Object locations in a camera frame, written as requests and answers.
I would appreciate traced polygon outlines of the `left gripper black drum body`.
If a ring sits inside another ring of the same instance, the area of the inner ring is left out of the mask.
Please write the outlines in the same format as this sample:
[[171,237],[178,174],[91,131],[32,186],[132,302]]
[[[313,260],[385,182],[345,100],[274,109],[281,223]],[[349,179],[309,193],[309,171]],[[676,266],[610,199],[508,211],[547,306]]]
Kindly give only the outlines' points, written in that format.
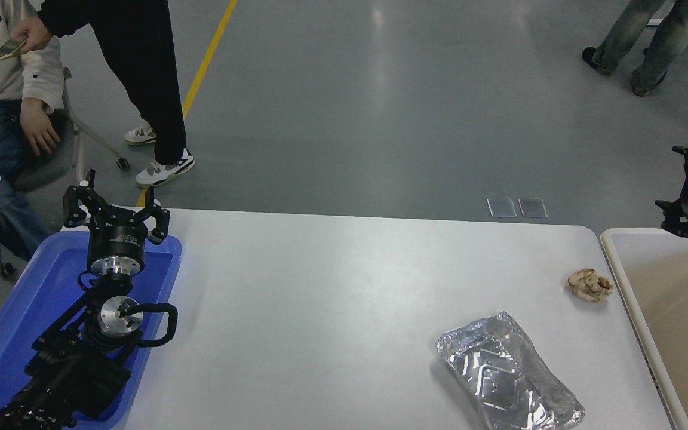
[[90,220],[88,262],[106,257],[128,257],[137,262],[145,259],[145,238],[148,229],[144,222],[134,222],[131,210],[108,212],[99,210]]

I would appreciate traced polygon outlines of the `person's left hand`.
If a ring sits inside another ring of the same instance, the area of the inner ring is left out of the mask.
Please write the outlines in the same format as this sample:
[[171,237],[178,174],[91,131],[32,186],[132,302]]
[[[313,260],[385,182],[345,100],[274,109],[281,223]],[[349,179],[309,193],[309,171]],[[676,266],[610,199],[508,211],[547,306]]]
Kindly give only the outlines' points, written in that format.
[[57,149],[60,137],[50,122],[43,100],[32,97],[22,98],[21,129],[23,136],[36,157],[52,154]]

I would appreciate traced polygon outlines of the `person's hand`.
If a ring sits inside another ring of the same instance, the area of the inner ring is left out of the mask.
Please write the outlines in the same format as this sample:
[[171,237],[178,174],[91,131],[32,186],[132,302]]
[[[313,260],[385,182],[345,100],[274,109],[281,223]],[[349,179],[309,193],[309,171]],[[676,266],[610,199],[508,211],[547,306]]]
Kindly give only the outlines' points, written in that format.
[[14,27],[11,31],[13,39],[25,37],[25,43],[19,51],[24,55],[31,51],[44,49],[53,38],[52,32],[46,27],[38,16],[27,17]]

